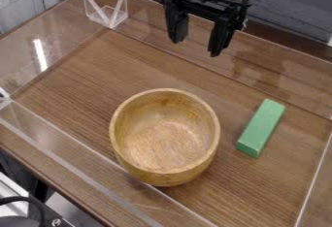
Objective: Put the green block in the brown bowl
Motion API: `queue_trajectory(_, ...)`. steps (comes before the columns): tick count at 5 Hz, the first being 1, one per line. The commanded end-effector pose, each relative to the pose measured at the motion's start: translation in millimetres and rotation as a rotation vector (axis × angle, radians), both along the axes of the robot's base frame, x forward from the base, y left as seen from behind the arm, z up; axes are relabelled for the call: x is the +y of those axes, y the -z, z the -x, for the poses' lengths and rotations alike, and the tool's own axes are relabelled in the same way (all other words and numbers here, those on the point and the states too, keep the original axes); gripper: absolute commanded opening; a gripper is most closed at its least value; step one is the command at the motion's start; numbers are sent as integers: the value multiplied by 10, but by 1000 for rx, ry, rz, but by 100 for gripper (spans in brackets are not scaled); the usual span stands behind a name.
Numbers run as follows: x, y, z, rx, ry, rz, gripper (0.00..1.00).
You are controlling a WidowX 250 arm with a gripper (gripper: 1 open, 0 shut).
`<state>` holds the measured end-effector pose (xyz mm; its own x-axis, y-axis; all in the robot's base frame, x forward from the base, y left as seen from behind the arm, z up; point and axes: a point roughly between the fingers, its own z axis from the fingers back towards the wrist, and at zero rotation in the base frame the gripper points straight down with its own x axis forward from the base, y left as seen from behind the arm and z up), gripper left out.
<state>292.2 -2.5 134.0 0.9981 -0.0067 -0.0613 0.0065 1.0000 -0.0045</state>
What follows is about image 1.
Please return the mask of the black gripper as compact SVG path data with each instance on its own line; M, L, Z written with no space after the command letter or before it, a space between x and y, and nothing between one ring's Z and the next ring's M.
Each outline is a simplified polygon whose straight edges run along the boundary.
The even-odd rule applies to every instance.
M216 57L229 47L236 30L247 24L247 14L252 6L249 0L164 0L169 38L174 44L188 36L188 13L216 22L211 34L208 50Z

